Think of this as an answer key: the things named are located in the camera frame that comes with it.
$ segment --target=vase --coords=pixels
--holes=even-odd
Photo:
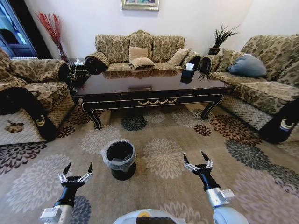
[[[217,55],[220,51],[220,48],[210,48],[209,55]]]
[[[64,52],[64,48],[62,47],[62,45],[60,43],[57,45],[57,48],[58,48],[58,54],[59,54],[60,59],[67,61],[67,56]]]

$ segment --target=framed painting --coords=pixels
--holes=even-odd
[[[121,0],[122,9],[150,11],[159,10],[159,1],[160,0]]]

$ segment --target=floral patterned carpet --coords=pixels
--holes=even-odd
[[[214,160],[212,176],[236,194],[231,207],[251,224],[299,223],[299,143],[272,145],[233,115],[216,107],[201,120],[203,105],[112,111],[110,124],[93,123],[75,107],[49,143],[0,146],[0,223],[39,223],[62,187],[57,174],[93,177],[77,191],[72,224],[111,224],[128,212],[164,210],[194,224],[212,224],[198,176],[184,169],[183,153],[203,163]],[[114,179],[99,155],[111,140],[128,139],[136,148],[137,170],[124,182]]]

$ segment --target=sofa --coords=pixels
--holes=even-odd
[[[240,56],[239,52],[233,52],[226,58],[220,55],[202,58],[201,72],[234,86],[221,105],[269,142],[299,140],[299,35],[254,36],[241,53],[259,58],[267,69],[267,75],[253,78],[219,71],[222,60],[233,64]]]
[[[0,145],[51,141],[74,106],[62,60],[11,60],[0,49]]]
[[[95,38],[97,51],[85,58],[87,70],[92,75],[101,72],[133,71],[129,64],[129,47],[148,48],[148,58],[155,66],[152,70],[182,70],[187,63],[193,63],[195,68],[200,63],[200,55],[194,51],[183,59],[180,66],[167,63],[178,49],[184,48],[185,39],[182,36],[154,36],[139,30],[129,36],[97,35]]]

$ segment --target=robotic arm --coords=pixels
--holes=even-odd
[[[60,199],[55,202],[53,208],[47,208],[43,211],[40,220],[45,224],[68,224],[71,219],[71,212],[74,207],[74,200],[78,188],[86,184],[92,177],[92,164],[90,164],[87,174],[81,176],[66,177],[69,172],[71,162],[64,168],[62,174],[58,174],[61,185],[64,190]]]
[[[184,154],[185,167],[198,175],[204,184],[204,191],[208,195],[210,205],[214,210],[213,220],[215,224],[249,224],[247,219],[233,208],[227,207],[229,201],[235,197],[234,193],[228,190],[220,190],[220,185],[211,176],[213,161],[203,152],[206,163],[192,165]]]

